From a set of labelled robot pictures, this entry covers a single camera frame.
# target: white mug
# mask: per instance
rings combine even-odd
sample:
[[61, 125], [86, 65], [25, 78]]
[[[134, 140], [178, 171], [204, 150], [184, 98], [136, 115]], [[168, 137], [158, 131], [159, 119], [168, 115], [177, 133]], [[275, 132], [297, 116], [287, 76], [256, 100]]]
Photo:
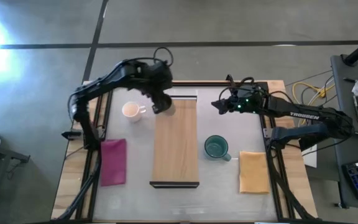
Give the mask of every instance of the white mug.
[[142, 118], [142, 113], [145, 113], [145, 106], [139, 106], [135, 102], [127, 102], [122, 106], [122, 114], [132, 123]]

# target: white table surface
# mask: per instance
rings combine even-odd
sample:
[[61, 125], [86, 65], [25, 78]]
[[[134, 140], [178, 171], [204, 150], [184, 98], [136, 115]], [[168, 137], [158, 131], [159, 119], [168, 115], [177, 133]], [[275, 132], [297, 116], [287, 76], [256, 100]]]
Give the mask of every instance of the white table surface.
[[[155, 189], [152, 177], [155, 115], [150, 99], [137, 90], [114, 91], [107, 139], [127, 139], [127, 182], [98, 187], [95, 220], [162, 221], [254, 221], [276, 220], [273, 195], [239, 193], [239, 152], [264, 152], [259, 116], [227, 113], [219, 115], [211, 105], [223, 87], [174, 87], [171, 95], [197, 95], [198, 170], [196, 189]], [[144, 105], [147, 111], [138, 123], [121, 113], [128, 101]], [[211, 161], [204, 154], [204, 142], [211, 135], [223, 136], [232, 160]]]

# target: towel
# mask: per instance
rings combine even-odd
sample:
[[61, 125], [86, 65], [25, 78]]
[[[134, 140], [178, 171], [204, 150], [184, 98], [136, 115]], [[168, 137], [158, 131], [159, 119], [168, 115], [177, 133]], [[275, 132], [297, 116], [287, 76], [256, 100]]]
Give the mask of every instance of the towel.
[[269, 193], [266, 153], [240, 152], [240, 194]]
[[101, 143], [101, 186], [125, 184], [127, 167], [127, 141], [107, 140]]

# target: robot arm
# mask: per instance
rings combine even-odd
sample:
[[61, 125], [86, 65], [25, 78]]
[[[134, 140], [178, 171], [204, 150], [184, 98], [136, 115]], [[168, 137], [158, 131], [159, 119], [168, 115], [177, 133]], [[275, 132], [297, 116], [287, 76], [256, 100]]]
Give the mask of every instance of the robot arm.
[[[153, 65], [139, 60], [154, 60]], [[90, 120], [88, 102], [115, 88], [137, 89], [153, 101], [155, 114], [163, 112], [172, 104], [163, 91], [172, 87], [172, 74], [167, 62], [156, 58], [133, 58], [117, 64], [114, 70], [97, 80], [78, 87], [68, 101], [69, 114], [81, 124], [85, 149], [100, 148], [99, 134]]]
[[315, 144], [327, 139], [347, 139], [354, 134], [352, 119], [342, 111], [322, 106], [306, 106], [294, 104], [292, 101], [272, 96], [274, 93], [267, 93], [258, 84], [232, 83], [228, 87], [231, 95], [227, 99], [220, 99], [211, 104], [219, 110], [219, 114], [227, 112], [255, 113], [271, 118], [292, 116], [297, 118], [311, 119], [313, 124], [300, 128], [273, 128], [270, 137], [270, 144], [275, 149], [283, 149], [286, 143], [298, 139], [301, 150], [305, 150]]

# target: wooden cutting board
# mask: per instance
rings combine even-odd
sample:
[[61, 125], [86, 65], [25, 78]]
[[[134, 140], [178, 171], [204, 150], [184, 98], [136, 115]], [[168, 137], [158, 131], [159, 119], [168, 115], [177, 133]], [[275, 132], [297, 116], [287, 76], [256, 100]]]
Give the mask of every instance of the wooden cutting board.
[[150, 185], [155, 188], [196, 188], [198, 179], [196, 98], [173, 100], [173, 116], [155, 119], [154, 168]]

